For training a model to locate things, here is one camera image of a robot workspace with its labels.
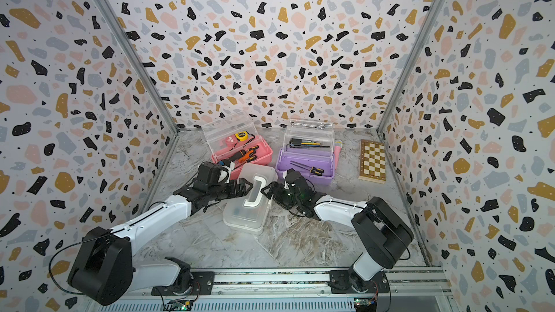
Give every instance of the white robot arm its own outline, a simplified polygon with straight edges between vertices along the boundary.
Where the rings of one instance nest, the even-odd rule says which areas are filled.
[[[89,231],[69,272],[69,285],[105,306],[136,289],[163,287],[174,294],[187,291],[189,264],[170,257],[133,263],[132,256],[178,221],[206,211],[220,200],[246,196],[253,184],[244,178],[230,181],[233,169],[229,160],[204,162],[190,183],[159,205],[112,229],[98,226]]]
[[[262,191],[285,209],[296,208],[300,216],[329,220],[356,230],[366,251],[349,269],[351,287],[359,292],[370,288],[372,277],[383,268],[392,269],[414,239],[411,229],[379,197],[352,202],[318,193],[300,172],[284,172],[285,185],[273,182]],[[374,223],[383,223],[379,229]]]
[[[132,256],[173,224],[214,205],[211,202],[248,194],[253,184],[244,179],[229,181],[233,163],[224,162],[201,164],[191,183],[142,215],[112,229],[97,227],[88,232],[68,276],[69,285],[101,305],[142,288],[160,288],[175,295],[186,292],[193,283],[189,264],[170,257],[133,263]],[[330,220],[357,231],[366,251],[349,269],[355,290],[366,291],[372,277],[383,268],[392,268],[412,241],[410,229],[382,199],[374,197],[367,203],[335,199],[312,190],[295,170],[284,175],[285,185],[273,182],[262,190],[267,198],[288,210],[296,207],[302,216]],[[374,222],[384,222],[387,228],[380,230]]]

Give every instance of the tape measure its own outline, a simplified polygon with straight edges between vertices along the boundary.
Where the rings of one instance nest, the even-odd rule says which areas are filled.
[[[235,137],[239,141],[246,141],[249,138],[249,134],[246,131],[242,131],[240,133],[235,134]]]

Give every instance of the wooden chessboard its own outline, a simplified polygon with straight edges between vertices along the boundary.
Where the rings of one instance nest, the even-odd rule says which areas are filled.
[[[358,178],[365,181],[385,183],[385,147],[382,143],[362,140]]]

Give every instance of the white handle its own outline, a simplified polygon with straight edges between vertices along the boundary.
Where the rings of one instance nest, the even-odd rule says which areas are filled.
[[[254,187],[253,190],[250,191],[250,194],[253,195],[256,192],[256,200],[254,201],[249,201],[248,199],[245,200],[245,202],[243,203],[243,206],[245,207],[256,207],[260,204],[260,201],[262,200],[262,197],[264,197],[264,195],[262,194],[262,189],[264,187],[266,187],[267,185],[267,181],[264,177],[255,175],[253,178],[253,183],[254,185],[256,185],[256,181],[260,182],[260,188],[255,191]]]

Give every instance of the patterned wall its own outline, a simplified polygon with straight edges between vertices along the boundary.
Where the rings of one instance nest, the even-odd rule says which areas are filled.
[[[170,131],[92,0],[2,0],[0,23],[0,310],[75,310],[51,256],[139,211]]]
[[[385,139],[461,311],[555,311],[553,0],[446,0]]]
[[[179,127],[379,123],[432,0],[109,0]]]

